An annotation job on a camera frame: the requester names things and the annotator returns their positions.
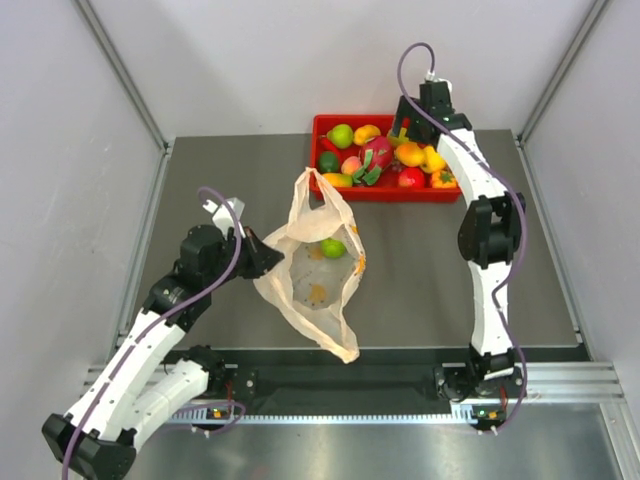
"red apple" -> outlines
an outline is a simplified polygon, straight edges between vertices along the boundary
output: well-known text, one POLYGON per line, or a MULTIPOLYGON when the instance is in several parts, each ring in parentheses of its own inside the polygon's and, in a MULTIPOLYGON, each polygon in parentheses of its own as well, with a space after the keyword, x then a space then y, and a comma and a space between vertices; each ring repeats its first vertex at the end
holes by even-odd
POLYGON ((427 179, 420 167, 407 167, 398 175, 398 186, 404 188, 424 188, 427 179))

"mango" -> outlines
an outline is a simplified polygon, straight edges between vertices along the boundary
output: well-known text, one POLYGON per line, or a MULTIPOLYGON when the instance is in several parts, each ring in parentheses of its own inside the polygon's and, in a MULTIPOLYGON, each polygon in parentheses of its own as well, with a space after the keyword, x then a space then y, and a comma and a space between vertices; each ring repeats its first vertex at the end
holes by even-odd
POLYGON ((373 137, 380 135, 380 129, 375 125, 365 125, 356 129, 353 134, 353 143, 356 145, 364 145, 367 141, 373 137))
POLYGON ((425 163, 426 153, 415 142, 407 142, 398 145, 395 151, 396 158, 407 167, 417 167, 425 163))
POLYGON ((324 173, 322 176, 336 188, 353 187, 353 178, 351 178, 351 175, 345 175, 343 173, 324 173))

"yellow bell pepper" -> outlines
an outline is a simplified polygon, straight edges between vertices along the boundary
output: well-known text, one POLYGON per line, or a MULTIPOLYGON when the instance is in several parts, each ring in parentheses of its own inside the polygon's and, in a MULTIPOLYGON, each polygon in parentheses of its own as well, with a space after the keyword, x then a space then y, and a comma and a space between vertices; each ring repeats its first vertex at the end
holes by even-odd
POLYGON ((424 163, 420 165, 424 173, 434 173, 447 168, 447 162, 431 145, 424 147, 424 163))
POLYGON ((439 170, 431 174, 431 188, 456 188, 458 181, 449 170, 439 170))

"bag handle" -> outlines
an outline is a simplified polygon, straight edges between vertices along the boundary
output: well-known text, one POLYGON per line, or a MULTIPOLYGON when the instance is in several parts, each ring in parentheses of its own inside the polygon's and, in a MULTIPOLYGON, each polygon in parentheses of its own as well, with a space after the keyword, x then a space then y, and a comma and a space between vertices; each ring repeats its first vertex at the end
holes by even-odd
POLYGON ((305 212, 311 210, 309 204, 310 198, 310 184, 311 177, 315 176, 318 182, 320 192, 324 197, 324 203, 334 207, 340 214, 340 218, 344 221, 348 219, 344 218, 343 212, 351 211, 347 202, 344 201, 342 195, 334 188, 329 181, 324 178, 320 173, 311 167, 306 167, 305 171, 298 177, 294 186, 293 202, 291 204, 291 210, 289 211, 289 224, 293 224, 298 220, 298 217, 305 212))

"gray table surface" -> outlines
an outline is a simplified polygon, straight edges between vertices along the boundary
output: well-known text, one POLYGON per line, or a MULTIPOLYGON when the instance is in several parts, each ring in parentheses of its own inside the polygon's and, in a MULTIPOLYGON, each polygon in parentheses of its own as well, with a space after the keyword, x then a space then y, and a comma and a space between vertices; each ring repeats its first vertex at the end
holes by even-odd
MULTIPOLYGON (((574 346, 576 337, 521 160, 510 131, 477 132, 485 157, 529 200, 529 248, 509 289, 509 319, 525 346, 574 346)), ((202 185, 245 203, 243 224, 264 238, 287 221, 295 179, 309 161, 309 135, 194 137, 176 140, 142 274, 136 306, 171 268, 194 225, 210 222, 202 185)), ((455 204, 353 203, 367 270, 345 309, 361 347, 466 346, 473 293, 457 249, 465 213, 455 204)), ((253 283, 236 279, 180 346, 305 348, 316 344, 289 326, 253 283)))

